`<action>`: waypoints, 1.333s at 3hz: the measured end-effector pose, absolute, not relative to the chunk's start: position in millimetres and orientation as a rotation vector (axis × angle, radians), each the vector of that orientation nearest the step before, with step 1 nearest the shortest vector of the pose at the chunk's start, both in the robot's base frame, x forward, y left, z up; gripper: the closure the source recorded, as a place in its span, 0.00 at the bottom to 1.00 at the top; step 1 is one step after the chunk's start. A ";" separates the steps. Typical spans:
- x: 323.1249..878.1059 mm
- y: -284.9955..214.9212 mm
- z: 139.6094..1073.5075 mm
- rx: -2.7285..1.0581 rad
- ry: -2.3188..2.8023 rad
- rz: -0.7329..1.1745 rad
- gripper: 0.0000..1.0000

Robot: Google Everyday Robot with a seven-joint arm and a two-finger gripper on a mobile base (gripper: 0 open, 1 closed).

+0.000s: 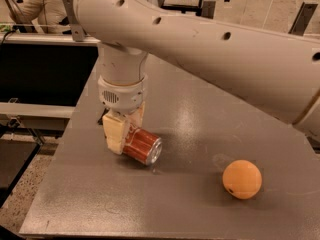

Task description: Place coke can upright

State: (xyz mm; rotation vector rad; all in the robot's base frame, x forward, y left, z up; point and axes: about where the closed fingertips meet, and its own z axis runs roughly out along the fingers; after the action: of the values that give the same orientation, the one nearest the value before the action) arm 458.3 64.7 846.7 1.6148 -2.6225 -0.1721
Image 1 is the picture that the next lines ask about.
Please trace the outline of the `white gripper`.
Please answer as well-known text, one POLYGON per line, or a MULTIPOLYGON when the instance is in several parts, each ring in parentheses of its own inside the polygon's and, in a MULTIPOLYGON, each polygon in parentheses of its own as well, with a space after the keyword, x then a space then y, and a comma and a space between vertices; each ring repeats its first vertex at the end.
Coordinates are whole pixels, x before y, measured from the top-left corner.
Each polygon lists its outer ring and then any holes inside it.
POLYGON ((107 147, 113 153, 121 155, 129 131, 129 120, 133 125, 142 127, 145 111, 143 102, 148 93, 148 77, 145 76, 140 82, 127 86, 110 84, 99 77, 98 92, 104 106, 116 111, 107 112, 102 117, 107 147), (129 120, 117 112, 130 114, 129 120))

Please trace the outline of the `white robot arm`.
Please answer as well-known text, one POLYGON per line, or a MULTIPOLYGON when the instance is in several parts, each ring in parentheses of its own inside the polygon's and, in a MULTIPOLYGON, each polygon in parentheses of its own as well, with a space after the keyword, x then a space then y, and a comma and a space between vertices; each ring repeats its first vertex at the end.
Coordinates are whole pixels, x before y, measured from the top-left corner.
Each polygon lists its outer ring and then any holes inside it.
POLYGON ((74 0, 76 19, 98 39, 102 92, 114 110, 140 107, 142 66, 152 54, 320 141, 320 43, 174 14, 156 0, 74 0))

